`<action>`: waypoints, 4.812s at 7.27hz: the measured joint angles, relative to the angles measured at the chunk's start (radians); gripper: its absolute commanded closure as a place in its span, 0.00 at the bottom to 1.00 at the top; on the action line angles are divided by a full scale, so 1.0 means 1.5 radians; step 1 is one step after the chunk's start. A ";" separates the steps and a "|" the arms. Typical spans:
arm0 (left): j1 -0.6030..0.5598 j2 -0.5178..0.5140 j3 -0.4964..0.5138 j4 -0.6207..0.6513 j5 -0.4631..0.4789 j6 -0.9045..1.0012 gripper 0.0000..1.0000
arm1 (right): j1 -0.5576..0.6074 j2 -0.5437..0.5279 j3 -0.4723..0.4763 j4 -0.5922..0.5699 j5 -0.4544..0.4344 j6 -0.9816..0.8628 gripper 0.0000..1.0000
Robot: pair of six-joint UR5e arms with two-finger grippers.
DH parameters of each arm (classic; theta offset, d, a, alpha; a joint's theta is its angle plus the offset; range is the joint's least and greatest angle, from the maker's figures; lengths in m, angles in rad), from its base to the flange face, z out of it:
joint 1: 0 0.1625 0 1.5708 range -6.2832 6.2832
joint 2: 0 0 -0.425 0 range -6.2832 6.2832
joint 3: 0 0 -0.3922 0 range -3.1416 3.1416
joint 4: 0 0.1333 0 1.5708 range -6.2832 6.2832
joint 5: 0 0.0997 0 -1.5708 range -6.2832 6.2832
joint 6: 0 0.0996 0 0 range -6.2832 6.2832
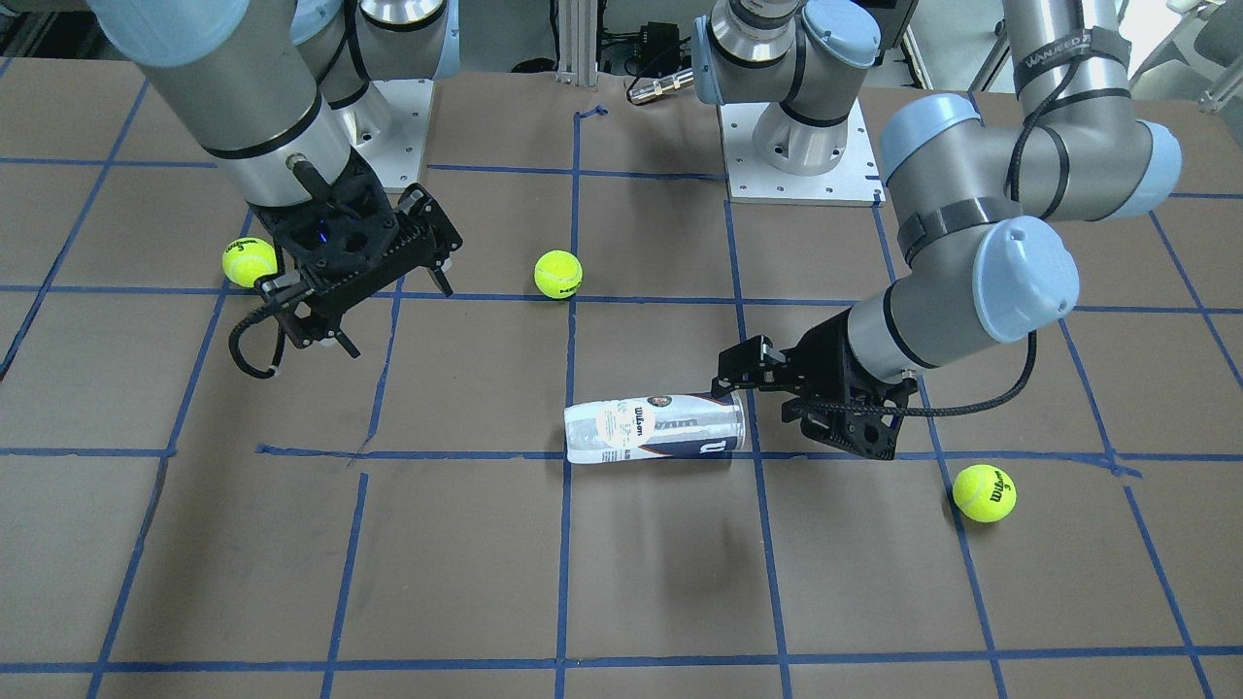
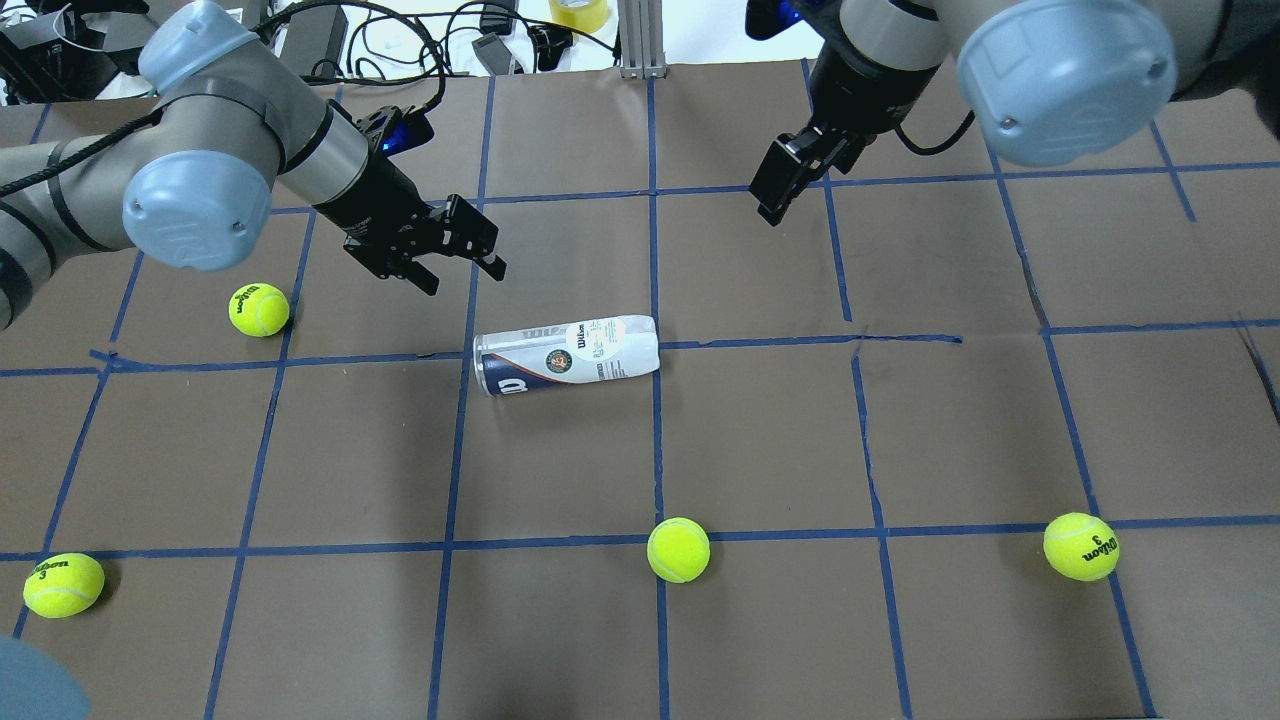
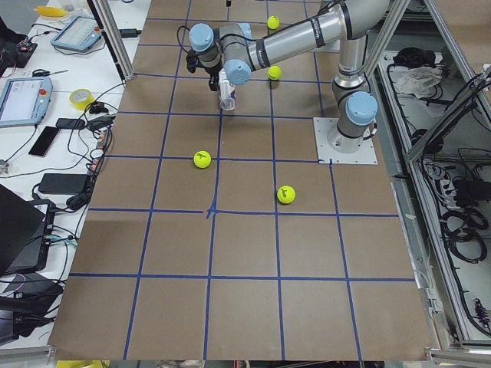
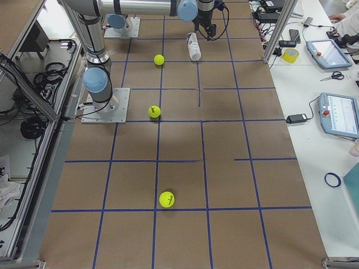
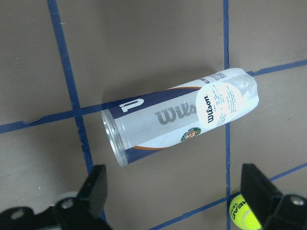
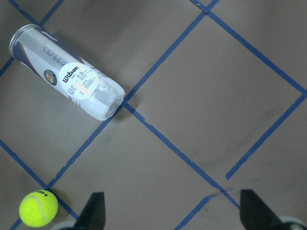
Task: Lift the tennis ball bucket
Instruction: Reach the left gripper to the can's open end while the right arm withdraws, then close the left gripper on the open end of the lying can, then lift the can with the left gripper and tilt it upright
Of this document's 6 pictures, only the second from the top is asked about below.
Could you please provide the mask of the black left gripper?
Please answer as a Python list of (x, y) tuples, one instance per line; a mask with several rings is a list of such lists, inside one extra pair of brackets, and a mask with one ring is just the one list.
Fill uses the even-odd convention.
[(457, 193), (442, 204), (421, 199), (416, 183), (390, 156), (430, 142), (434, 128), (424, 108), (381, 106), (351, 123), (365, 151), (349, 186), (315, 204), (346, 233), (344, 251), (379, 279), (407, 281), (435, 296), (440, 279), (419, 263), (436, 254), (465, 258), (493, 281), (507, 261), (495, 252), (498, 227)]

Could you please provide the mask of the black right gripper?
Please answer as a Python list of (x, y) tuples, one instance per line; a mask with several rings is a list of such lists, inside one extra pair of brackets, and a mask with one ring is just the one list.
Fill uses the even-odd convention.
[(938, 70), (946, 37), (933, 1), (750, 1), (745, 31), (763, 41), (799, 24), (823, 40), (810, 120), (780, 135), (749, 184), (771, 227), (829, 167), (850, 167), (897, 128)]

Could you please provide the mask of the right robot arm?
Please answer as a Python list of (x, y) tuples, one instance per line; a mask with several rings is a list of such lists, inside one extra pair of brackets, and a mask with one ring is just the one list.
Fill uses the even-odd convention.
[(828, 170), (899, 133), (946, 60), (1000, 158), (1061, 167), (1105, 152), (1170, 102), (1247, 91), (1277, 132), (1275, 1), (750, 1), (755, 40), (820, 37), (812, 115), (768, 147), (750, 193), (772, 225)]

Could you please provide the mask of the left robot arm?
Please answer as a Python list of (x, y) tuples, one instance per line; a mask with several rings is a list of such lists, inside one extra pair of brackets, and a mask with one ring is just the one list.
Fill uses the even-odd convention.
[(152, 110), (97, 137), (3, 150), (1, 322), (10, 325), (73, 258), (134, 247), (175, 268), (219, 272), (248, 258), (283, 183), (346, 234), (380, 279), (425, 293), (420, 258), (466, 258), (506, 277), (498, 229), (458, 195), (421, 199), (392, 156), (433, 138), (428, 111), (353, 118), (291, 70), (256, 32), (192, 1), (143, 47)]

